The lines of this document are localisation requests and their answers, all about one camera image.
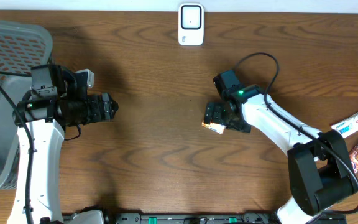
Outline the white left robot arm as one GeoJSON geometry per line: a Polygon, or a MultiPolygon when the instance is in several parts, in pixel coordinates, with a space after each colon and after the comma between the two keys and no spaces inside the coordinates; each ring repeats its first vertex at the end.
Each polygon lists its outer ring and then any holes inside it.
{"type": "Polygon", "coordinates": [[[59,198],[60,152],[67,127],[112,121],[119,109],[109,93],[88,94],[94,73],[60,65],[30,69],[32,86],[14,107],[19,170],[8,223],[63,223],[59,198]]]}

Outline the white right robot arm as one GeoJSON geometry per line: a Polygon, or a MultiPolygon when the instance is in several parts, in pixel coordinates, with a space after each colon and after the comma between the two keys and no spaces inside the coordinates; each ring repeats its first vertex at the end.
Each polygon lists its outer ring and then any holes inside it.
{"type": "Polygon", "coordinates": [[[290,200],[270,223],[345,223],[345,211],[330,208],[358,192],[358,181],[344,138],[302,123],[279,107],[257,85],[245,86],[233,70],[220,73],[213,83],[221,97],[210,102],[202,125],[219,134],[226,129],[264,133],[288,159],[290,200]]]}

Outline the orange small carton box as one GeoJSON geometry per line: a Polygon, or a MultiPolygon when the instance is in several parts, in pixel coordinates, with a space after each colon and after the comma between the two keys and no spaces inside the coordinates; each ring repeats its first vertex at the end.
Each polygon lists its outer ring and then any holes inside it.
{"type": "Polygon", "coordinates": [[[202,122],[201,125],[202,125],[202,127],[208,128],[218,134],[222,134],[224,132],[224,130],[226,129],[225,125],[216,124],[216,123],[206,124],[206,123],[202,122]]]}

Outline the white Panadol box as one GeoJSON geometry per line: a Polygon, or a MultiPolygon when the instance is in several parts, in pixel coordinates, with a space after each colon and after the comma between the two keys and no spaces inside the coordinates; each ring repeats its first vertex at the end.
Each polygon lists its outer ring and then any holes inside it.
{"type": "Polygon", "coordinates": [[[356,133],[358,131],[358,112],[336,124],[331,125],[331,129],[337,131],[343,138],[347,138],[356,133]]]}

